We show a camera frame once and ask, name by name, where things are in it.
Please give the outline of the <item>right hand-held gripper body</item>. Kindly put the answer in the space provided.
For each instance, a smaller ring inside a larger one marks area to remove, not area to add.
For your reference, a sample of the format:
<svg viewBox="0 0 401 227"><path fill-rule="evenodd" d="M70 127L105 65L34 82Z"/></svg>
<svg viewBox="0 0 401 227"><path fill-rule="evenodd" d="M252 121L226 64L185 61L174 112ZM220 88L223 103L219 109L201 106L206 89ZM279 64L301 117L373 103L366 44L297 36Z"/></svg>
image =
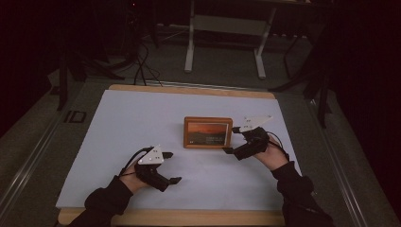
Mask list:
<svg viewBox="0 0 401 227"><path fill-rule="evenodd" d="M262 125L271 119L271 115L248 116L244 118L244 123L240 126L240 134L244 137L246 143L235 148L234 156L237 160L249 158L258 152L266 150L270 138L268 133L262 128Z"/></svg>

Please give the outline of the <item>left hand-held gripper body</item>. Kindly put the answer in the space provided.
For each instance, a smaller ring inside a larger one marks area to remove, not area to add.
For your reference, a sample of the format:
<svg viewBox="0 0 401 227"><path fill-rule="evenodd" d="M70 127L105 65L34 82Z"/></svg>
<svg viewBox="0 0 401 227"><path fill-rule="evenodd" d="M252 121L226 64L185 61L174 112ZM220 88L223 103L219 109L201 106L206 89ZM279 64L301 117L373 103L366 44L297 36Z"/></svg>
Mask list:
<svg viewBox="0 0 401 227"><path fill-rule="evenodd" d="M142 156L137 160L134 169L136 176L142 182L164 192L170 185L169 179L158 173L157 168L164 162L165 157L160 146L142 148Z"/></svg>

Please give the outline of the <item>wooden photo frame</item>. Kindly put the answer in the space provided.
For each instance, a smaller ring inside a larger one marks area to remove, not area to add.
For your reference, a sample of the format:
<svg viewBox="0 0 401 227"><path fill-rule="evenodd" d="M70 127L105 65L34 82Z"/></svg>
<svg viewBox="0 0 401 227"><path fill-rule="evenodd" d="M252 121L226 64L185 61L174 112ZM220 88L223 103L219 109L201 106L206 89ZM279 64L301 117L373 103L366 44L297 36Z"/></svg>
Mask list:
<svg viewBox="0 0 401 227"><path fill-rule="evenodd" d="M233 120L228 117L186 116L183 123L185 148L219 149L231 145Z"/></svg>

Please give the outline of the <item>person's left hand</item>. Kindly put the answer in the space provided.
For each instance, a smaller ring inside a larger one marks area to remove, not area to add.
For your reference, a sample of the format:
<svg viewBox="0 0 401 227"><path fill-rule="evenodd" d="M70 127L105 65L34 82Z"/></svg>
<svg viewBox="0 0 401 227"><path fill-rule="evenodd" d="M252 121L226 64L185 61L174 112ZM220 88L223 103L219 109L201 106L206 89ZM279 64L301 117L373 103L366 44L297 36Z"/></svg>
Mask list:
<svg viewBox="0 0 401 227"><path fill-rule="evenodd" d="M148 187L147 183L142 182L135 173L134 165L126 168L123 174L119 177L119 180L130 190L132 194L135 194L138 190Z"/></svg>

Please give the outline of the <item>person's right hand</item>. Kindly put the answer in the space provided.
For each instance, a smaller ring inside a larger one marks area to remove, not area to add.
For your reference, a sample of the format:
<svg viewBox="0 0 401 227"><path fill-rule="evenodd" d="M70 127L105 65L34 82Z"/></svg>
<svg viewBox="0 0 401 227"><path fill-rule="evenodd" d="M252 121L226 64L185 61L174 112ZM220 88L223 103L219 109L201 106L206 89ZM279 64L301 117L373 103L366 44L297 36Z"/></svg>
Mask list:
<svg viewBox="0 0 401 227"><path fill-rule="evenodd" d="M272 137L270 138L266 150L256 153L254 157L270 171L288 163L286 154L282 151L279 143Z"/></svg>

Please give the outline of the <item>white table mat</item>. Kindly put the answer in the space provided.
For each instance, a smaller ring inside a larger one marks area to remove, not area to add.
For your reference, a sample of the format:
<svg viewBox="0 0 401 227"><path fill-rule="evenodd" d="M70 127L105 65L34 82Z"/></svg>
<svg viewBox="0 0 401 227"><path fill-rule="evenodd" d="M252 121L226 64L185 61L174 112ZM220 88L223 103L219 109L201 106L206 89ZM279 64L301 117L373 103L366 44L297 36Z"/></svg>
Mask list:
<svg viewBox="0 0 401 227"><path fill-rule="evenodd" d="M275 99L107 90L57 207L81 207L90 193L109 184L136 151L159 146L173 154L159 173L178 177L180 182L164 192L149 187L140 190L131 199L132 209L280 209L283 198L276 181L255 158L239 161L220 149L184 147L183 122L188 116L230 117L237 126L247 117L267 116L264 129L280 138L288 154L294 152Z"/></svg>

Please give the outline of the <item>black metal stand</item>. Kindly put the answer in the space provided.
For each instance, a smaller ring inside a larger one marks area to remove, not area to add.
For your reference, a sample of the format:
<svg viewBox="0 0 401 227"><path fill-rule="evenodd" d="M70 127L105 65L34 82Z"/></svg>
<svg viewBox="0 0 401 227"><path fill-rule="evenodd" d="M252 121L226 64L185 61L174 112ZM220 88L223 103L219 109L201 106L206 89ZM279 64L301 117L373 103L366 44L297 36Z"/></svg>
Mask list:
<svg viewBox="0 0 401 227"><path fill-rule="evenodd" d="M274 88L270 88L272 92L283 92L297 84L307 82L305 89L303 90L303 96L305 99L314 100L318 103L317 119L322 128L326 128L325 124L325 113L327 111L327 96L328 96L328 85L329 77L326 70L323 70L311 57L312 51L307 55L302 66L291 75L288 69L287 56L290 50L295 44L301 39L298 36L289 46L283 57L283 62L286 70L286 74L289 78L289 82L279 85Z"/></svg>
<svg viewBox="0 0 401 227"><path fill-rule="evenodd" d="M84 81L86 74L83 66L88 65L106 78L122 79L113 70L123 68L130 63L132 63L132 60L128 59L111 65L102 65L77 50L63 49L59 60L58 111L61 111L68 101L68 73L77 76L79 81Z"/></svg>

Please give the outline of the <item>aluminium rail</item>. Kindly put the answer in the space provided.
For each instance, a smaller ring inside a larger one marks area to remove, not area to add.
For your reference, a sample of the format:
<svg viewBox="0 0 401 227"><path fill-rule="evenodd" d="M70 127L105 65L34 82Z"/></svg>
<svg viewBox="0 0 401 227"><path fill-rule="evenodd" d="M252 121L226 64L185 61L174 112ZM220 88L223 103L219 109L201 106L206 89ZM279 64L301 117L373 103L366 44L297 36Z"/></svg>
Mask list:
<svg viewBox="0 0 401 227"><path fill-rule="evenodd" d="M315 127L317 128L317 131L323 140L323 146L324 150L326 151L328 155L328 162L331 166L331 169L333 171L333 175L336 179L338 188L340 190L340 193L342 195L342 199L347 207L348 213L350 214L351 220L353 221L354 227L367 227L367 221L366 218L364 217L359 203L357 201L357 198L355 196L355 192L350 185L348 178L344 172L344 169L340 163L340 159L331 143L329 140L327 133L325 132L325 129L322 128L321 123L318 119L317 116L317 111L318 111L318 105L314 99L307 99L305 101L305 104L309 110L309 113L311 114L313 118L313 122L315 124Z"/></svg>
<svg viewBox="0 0 401 227"><path fill-rule="evenodd" d="M45 128L43 135L40 137L34 149L30 152L25 162L14 175L5 194L0 197L0 219L7 215L21 192L24 190L24 187L29 181L36 166L46 153L47 147L49 146L57 127L62 122L63 116L64 112L56 111L55 115L51 118L50 124Z"/></svg>

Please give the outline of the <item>black floor bracket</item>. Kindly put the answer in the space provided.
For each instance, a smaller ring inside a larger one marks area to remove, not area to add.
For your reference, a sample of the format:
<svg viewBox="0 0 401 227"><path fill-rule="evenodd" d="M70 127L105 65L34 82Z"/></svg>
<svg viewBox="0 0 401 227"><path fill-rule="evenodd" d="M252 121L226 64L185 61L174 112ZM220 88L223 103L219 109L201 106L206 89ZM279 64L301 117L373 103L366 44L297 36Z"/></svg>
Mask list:
<svg viewBox="0 0 401 227"><path fill-rule="evenodd" d="M83 123L86 119L87 113L81 111L69 111L64 118L64 123Z"/></svg>

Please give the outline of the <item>white metal desk frame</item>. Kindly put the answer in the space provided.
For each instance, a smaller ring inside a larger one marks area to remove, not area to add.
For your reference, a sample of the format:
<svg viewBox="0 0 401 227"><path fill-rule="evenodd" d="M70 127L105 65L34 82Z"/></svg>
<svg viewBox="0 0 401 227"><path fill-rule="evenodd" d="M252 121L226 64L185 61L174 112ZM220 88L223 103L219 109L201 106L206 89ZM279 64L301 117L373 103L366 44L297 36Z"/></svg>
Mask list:
<svg viewBox="0 0 401 227"><path fill-rule="evenodd" d="M272 8L268 13L268 19L266 21L202 15L195 12L195 0L190 0L189 36L183 69L184 72L192 72L195 50L194 34L196 30L201 30L259 36L260 44L253 50L253 55L258 77L260 79L265 79L267 75L265 72L262 53L269 37L270 28L276 11L277 8Z"/></svg>

